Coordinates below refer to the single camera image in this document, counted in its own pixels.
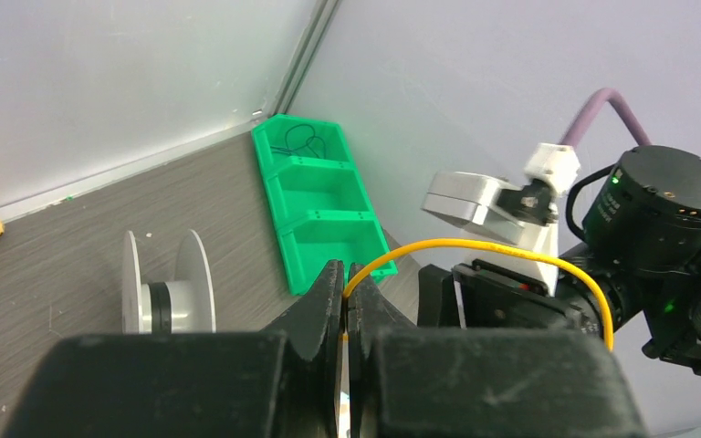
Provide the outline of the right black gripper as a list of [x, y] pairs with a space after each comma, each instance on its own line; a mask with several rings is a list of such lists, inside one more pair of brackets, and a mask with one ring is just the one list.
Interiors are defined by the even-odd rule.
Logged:
[[418, 272], [417, 325], [428, 328], [575, 329], [604, 337], [599, 304], [583, 281], [562, 270], [555, 294], [543, 284], [481, 260]]

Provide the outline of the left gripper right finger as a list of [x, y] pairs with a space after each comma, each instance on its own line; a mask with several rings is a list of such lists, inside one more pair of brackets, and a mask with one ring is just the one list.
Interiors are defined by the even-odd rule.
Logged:
[[370, 279], [347, 298], [353, 437], [644, 437], [601, 338], [428, 328]]

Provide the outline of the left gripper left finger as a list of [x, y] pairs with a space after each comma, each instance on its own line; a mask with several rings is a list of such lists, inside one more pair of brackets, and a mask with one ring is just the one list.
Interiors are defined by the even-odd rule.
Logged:
[[7, 437], [334, 437], [344, 266], [258, 331], [86, 335], [40, 362]]

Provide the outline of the translucent white cable spool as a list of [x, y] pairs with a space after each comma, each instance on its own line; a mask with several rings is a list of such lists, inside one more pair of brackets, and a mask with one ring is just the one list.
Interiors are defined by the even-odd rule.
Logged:
[[215, 333], [214, 287], [208, 258], [193, 229], [178, 247], [173, 278], [146, 283], [133, 232], [124, 235], [121, 275], [125, 334]]

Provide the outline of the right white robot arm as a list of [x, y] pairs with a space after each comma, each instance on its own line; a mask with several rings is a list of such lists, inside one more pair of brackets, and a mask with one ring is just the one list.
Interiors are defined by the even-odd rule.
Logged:
[[602, 312], [589, 288], [566, 270], [488, 251], [449, 270], [419, 273], [421, 327], [577, 329], [602, 337], [643, 315], [643, 354], [701, 377], [701, 158], [642, 145], [577, 179], [571, 147], [556, 162], [534, 159], [528, 184], [440, 172], [426, 212], [474, 238], [550, 252], [565, 222], [578, 243], [563, 259], [601, 288]]

